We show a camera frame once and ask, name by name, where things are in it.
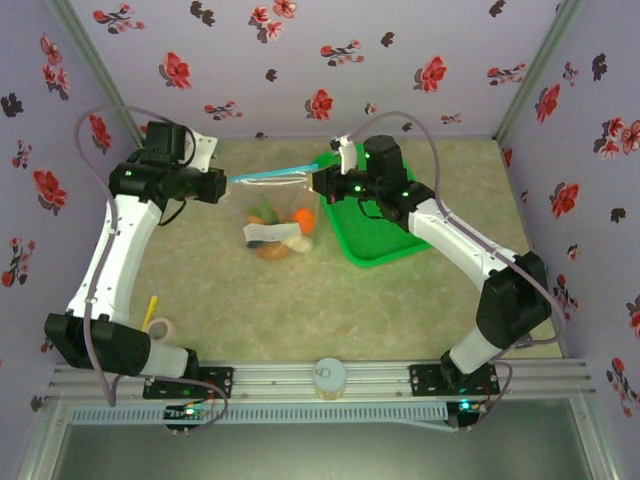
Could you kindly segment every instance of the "orange toy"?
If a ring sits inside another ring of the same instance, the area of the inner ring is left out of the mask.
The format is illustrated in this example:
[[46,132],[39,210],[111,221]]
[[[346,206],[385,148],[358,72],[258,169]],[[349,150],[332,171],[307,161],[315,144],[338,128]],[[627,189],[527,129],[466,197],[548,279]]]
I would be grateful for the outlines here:
[[300,231],[305,235],[310,235],[316,226],[316,216],[309,208],[300,208],[296,210],[291,219],[300,225]]

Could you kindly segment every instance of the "metal frame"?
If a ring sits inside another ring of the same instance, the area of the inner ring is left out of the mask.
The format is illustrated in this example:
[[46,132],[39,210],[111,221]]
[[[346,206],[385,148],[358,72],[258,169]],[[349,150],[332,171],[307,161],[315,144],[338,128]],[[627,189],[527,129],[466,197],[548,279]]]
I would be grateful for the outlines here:
[[[399,422],[446,430],[442,424],[428,421],[445,419],[445,402],[463,398],[413,397],[408,367],[416,363],[437,362],[345,362],[347,387],[342,397],[334,401],[322,400],[315,393],[313,362],[215,362],[204,366],[235,369],[230,412],[236,413],[223,420],[227,424]],[[514,375],[504,400],[570,400],[593,478],[620,478],[605,442],[607,435],[602,434],[602,421],[596,413],[596,391],[586,363],[562,358],[510,360],[510,363]],[[506,368],[498,366],[497,375],[503,384]],[[124,378],[118,388],[118,406],[110,409],[95,380],[95,372],[91,370],[62,365],[56,368],[18,476],[20,480],[51,478],[71,425],[164,424],[167,422],[161,412],[168,403],[176,403],[145,400],[144,380]],[[479,400],[484,396],[464,398]]]

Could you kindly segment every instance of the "table surface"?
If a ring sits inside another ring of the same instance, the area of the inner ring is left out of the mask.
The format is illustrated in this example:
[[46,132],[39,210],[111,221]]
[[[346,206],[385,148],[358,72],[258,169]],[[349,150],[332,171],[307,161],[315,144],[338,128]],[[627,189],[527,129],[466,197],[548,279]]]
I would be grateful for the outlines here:
[[[432,185],[428,144],[398,143],[416,178]],[[528,251],[497,144],[436,143],[447,205],[499,244]],[[237,175],[309,164],[327,150],[325,140],[230,140],[212,163]],[[436,249],[359,268],[343,255],[321,207],[314,250],[267,262],[245,248],[242,199],[231,192],[225,200],[189,202],[174,222],[155,229],[131,298],[131,317],[142,324],[158,295],[155,316],[175,326],[170,343],[195,349],[201,360],[437,359],[474,326],[480,294]],[[552,334],[549,321],[533,332]],[[510,355],[561,356],[556,345]]]

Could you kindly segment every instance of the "green plastic tray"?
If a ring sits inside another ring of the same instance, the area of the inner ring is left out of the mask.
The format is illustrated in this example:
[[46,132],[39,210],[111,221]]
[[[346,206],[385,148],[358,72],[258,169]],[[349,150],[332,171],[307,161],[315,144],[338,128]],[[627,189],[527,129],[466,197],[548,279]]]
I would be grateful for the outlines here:
[[[362,145],[356,145],[358,167],[364,169],[365,159]],[[339,163],[340,158],[331,152],[320,155],[315,164],[325,168]],[[405,163],[410,179],[414,179]],[[427,242],[403,231],[397,225],[386,221],[366,218],[358,208],[355,198],[347,197],[342,202],[330,205],[322,199],[329,221],[338,236],[338,241],[346,257],[359,267],[375,267],[397,258],[406,257],[431,247]],[[366,202],[369,215],[380,215],[375,202]]]

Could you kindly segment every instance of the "purple wall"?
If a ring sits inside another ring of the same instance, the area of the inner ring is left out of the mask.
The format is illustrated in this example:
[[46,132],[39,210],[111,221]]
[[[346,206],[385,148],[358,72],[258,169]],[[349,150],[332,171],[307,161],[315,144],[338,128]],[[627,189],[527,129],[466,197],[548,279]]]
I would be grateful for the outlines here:
[[628,478],[640,470],[639,23],[634,0],[586,2],[503,142],[568,349],[588,360]]
[[[104,216],[72,140],[78,116],[104,98],[45,2],[10,2],[0,24],[0,478],[13,479],[59,360],[44,321],[75,293]],[[115,118],[102,118],[106,132],[94,119],[82,140],[106,174],[133,143]]]
[[[436,135],[489,136],[558,1],[70,3],[127,102],[203,134],[332,136],[362,125],[373,104]],[[405,121],[384,122],[404,134]]]

